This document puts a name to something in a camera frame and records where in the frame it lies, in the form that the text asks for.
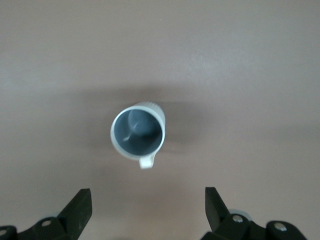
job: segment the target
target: screw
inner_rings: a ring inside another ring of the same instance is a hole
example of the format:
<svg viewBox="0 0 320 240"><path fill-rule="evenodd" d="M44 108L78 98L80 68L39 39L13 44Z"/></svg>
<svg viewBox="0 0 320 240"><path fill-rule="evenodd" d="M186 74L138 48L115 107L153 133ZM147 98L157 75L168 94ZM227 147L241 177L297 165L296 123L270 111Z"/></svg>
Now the screw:
<svg viewBox="0 0 320 240"><path fill-rule="evenodd" d="M286 226L285 226L284 224L282 224L281 222L276 222L276 223L274 224L274 227L275 227L276 229L278 229L279 231L281 231L281 232L287 231Z"/></svg>
<svg viewBox="0 0 320 240"><path fill-rule="evenodd" d="M46 220L41 224L41 227L46 227L49 226L51 224L51 220Z"/></svg>
<svg viewBox="0 0 320 240"><path fill-rule="evenodd" d="M241 217L241 216L239 216L239 215L234 215L233 217L232 217L232 219L233 219L233 221L235 221L236 223L242 223L244 220L243 220L243 218Z"/></svg>

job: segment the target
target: mug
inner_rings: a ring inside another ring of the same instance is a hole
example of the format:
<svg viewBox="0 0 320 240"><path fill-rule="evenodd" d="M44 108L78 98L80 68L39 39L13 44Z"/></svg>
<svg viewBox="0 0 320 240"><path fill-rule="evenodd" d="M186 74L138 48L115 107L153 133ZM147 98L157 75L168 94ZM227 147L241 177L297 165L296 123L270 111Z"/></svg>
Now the mug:
<svg viewBox="0 0 320 240"><path fill-rule="evenodd" d="M140 102L116 116L110 130L111 142L122 156L139 161L141 169L149 169L164 143L165 125L165 113L159 105Z"/></svg>

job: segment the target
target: bolt head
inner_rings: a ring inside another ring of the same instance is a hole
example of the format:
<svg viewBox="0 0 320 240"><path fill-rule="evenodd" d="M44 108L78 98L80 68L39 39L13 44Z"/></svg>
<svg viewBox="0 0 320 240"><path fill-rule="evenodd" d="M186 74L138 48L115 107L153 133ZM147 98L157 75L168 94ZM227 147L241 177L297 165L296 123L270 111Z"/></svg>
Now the bolt head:
<svg viewBox="0 0 320 240"><path fill-rule="evenodd" d="M244 221L244 219L243 219L241 216L239 216L239 215L234 215L234 216L232 217L232 219L233 219L233 221L235 221L236 223L242 223L242 222Z"/></svg>
<svg viewBox="0 0 320 240"><path fill-rule="evenodd" d="M278 229L279 231L281 231L281 232L287 231L286 226L285 226L283 223L281 223L281 222L276 222L276 223L274 224L274 227L275 227L276 229Z"/></svg>

